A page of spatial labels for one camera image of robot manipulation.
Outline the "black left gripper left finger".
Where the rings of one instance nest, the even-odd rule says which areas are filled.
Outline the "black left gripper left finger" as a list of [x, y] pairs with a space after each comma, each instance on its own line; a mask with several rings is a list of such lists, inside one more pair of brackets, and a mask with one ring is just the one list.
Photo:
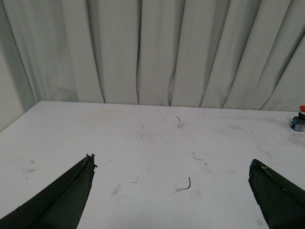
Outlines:
[[75, 229], [88, 200], [94, 154], [62, 174], [33, 198], [0, 220], [2, 229]]

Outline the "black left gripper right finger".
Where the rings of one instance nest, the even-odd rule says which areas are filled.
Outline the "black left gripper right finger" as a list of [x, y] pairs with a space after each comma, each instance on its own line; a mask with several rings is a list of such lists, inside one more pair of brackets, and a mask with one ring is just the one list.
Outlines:
[[257, 159], [249, 169], [249, 185], [271, 229], [305, 227], [305, 191]]

